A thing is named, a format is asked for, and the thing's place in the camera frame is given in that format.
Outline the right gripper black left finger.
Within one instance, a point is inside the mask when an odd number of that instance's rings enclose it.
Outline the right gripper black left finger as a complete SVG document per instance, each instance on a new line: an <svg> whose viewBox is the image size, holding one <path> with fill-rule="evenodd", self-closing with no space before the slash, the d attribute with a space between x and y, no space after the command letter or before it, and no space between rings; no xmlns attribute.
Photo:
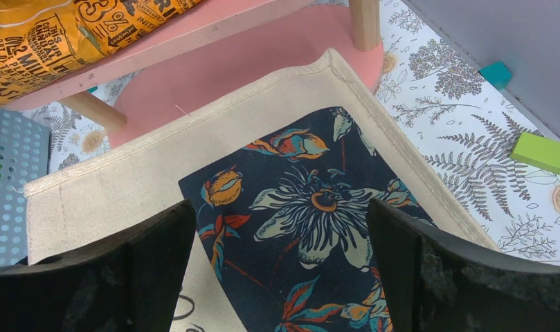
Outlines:
<svg viewBox="0 0 560 332"><path fill-rule="evenodd" d="M85 246L0 268L0 331L169 331L195 230L181 201Z"/></svg>

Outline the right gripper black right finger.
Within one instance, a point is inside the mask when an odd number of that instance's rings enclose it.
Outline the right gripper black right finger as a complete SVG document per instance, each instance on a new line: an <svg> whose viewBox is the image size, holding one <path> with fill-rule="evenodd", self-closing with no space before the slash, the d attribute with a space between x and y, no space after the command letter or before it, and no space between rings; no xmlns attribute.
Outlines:
<svg viewBox="0 0 560 332"><path fill-rule="evenodd" d="M396 331L560 331L560 266L506 255L371 200L366 217Z"/></svg>

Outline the beige floral canvas tote bag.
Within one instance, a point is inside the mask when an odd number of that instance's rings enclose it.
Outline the beige floral canvas tote bag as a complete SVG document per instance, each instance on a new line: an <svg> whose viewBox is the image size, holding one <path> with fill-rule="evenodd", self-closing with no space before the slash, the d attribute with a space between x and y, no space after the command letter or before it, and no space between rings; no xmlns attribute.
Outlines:
<svg viewBox="0 0 560 332"><path fill-rule="evenodd" d="M372 199L496 248L333 49L25 195L30 263L189 200L197 231L173 331L390 331Z"/></svg>

